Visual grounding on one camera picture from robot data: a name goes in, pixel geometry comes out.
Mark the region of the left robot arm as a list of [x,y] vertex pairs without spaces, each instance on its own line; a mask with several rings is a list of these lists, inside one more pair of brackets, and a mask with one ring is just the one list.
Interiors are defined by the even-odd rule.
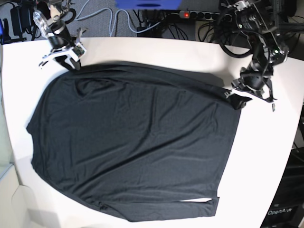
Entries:
[[[248,67],[241,69],[240,77],[232,81],[232,88],[275,106],[271,81],[273,67],[287,60],[289,47],[271,20],[264,3],[261,0],[227,1],[214,29],[218,44],[228,56],[252,57]],[[221,40],[226,33],[244,35],[250,46],[249,51],[243,54],[230,51]]]

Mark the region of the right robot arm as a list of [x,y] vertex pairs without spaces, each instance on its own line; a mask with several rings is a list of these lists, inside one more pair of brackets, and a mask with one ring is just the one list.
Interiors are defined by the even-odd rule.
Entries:
[[33,20],[51,46],[50,53],[43,56],[40,67],[54,60],[69,71],[80,70],[80,60],[86,54],[81,36],[86,29],[78,28],[75,36],[68,31],[67,24],[76,18],[76,11],[70,8],[71,5],[69,0],[65,4],[61,0],[35,1]]

